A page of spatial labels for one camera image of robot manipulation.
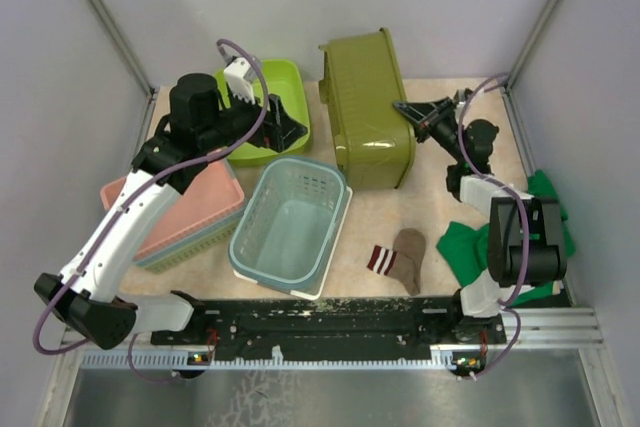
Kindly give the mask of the lime green plastic tub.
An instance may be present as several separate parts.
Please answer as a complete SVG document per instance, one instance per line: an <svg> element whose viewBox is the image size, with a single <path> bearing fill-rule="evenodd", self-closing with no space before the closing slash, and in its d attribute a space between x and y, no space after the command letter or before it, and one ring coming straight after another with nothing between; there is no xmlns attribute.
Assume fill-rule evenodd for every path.
<svg viewBox="0 0 640 427"><path fill-rule="evenodd" d="M308 133L304 137L283 152L284 155L301 155L307 148L311 147L312 131L309 109L299 69L295 63L287 59L266 59L261 62L269 94L280 96L289 116L308 128ZM218 83L221 100L225 103L225 107L229 107L232 101L238 99L230 97L223 70L216 71L214 78ZM253 82L253 88L261 106L263 92L259 80ZM268 164L278 155L281 154L267 148L255 147L249 143L244 143L229 155L228 160L234 167L257 167Z"/></svg>

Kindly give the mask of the olive green large container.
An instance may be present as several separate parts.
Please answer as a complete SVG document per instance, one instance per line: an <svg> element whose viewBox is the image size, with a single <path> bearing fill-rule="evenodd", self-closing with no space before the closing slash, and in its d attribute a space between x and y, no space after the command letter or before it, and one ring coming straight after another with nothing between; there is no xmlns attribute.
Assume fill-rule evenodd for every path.
<svg viewBox="0 0 640 427"><path fill-rule="evenodd" d="M355 191L399 189L415 158L415 136L393 103L407 99L391 33L322 45L326 105L336 164Z"/></svg>

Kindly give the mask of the light blue perforated basket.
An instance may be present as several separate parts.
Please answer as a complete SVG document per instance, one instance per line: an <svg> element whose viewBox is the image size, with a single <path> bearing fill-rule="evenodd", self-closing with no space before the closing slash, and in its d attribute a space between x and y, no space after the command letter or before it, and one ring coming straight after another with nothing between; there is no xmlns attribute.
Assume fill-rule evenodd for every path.
<svg viewBox="0 0 640 427"><path fill-rule="evenodd" d="M229 244L234 273L279 291L308 291L324 274L349 191L343 174L281 156L263 170Z"/></svg>

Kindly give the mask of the pink perforated basket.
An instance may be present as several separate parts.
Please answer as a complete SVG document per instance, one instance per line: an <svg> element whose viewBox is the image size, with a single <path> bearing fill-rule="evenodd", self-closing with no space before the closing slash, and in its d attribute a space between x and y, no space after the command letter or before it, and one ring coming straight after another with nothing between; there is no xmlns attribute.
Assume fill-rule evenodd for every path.
<svg viewBox="0 0 640 427"><path fill-rule="evenodd" d="M226 220L245 205L245 194L227 160L210 164L154 225L138 252L141 264L153 254L176 246Z"/></svg>

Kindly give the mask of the white perforated basket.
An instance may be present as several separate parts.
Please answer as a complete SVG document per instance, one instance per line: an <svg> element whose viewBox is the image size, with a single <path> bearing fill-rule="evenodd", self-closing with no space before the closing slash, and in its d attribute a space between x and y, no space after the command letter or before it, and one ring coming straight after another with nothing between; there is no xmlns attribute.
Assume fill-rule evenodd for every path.
<svg viewBox="0 0 640 427"><path fill-rule="evenodd" d="M331 208L322 201L252 200L229 244L233 274L306 300L321 296L353 191Z"/></svg>

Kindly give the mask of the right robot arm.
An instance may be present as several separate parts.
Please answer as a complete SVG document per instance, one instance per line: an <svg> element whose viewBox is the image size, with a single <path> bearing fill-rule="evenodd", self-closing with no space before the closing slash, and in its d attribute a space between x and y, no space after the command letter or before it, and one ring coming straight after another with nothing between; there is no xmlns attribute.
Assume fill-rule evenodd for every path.
<svg viewBox="0 0 640 427"><path fill-rule="evenodd" d="M485 119L461 123L457 110L470 94L393 103L417 142L432 139L454 160L447 167L447 191L488 220L487 267L459 290L459 309L446 319L448 334L461 343L473 340L482 330L481 318L511 305L524 286L560 281L567 269L559 201L522 192L493 175L490 157L499 128Z"/></svg>

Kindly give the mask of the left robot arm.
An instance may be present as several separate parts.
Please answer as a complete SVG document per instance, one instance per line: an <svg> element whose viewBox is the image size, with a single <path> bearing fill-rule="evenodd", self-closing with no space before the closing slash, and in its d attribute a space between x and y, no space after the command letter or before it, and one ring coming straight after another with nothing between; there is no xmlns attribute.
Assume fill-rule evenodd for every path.
<svg viewBox="0 0 640 427"><path fill-rule="evenodd" d="M147 332L173 331L189 344L206 336L208 320L195 311L197 299L175 291L126 300L119 288L155 224L210 164L245 143L282 153L307 134L278 95L255 97L250 83L235 74L224 82L222 93L211 74L179 78L169 92L169 113L132 161L122 197L58 274L38 277L34 291L45 309L32 342L39 353L51 352L40 341L49 316L105 350Z"/></svg>

